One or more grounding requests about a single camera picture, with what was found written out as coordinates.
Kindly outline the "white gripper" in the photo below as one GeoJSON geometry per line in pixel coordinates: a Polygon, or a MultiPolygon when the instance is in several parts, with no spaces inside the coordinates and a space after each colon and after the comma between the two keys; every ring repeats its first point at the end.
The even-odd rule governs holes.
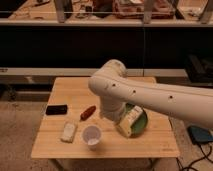
{"type": "Polygon", "coordinates": [[[112,98],[100,97],[100,116],[110,121],[118,122],[125,113],[124,102],[112,98]]]}

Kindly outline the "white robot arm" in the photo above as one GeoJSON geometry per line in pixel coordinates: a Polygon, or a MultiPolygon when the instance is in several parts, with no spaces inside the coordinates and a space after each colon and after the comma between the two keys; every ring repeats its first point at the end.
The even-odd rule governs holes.
{"type": "Polygon", "coordinates": [[[103,117],[118,122],[130,103],[213,130],[213,89],[134,81],[125,65],[109,60],[88,80],[103,117]]]}

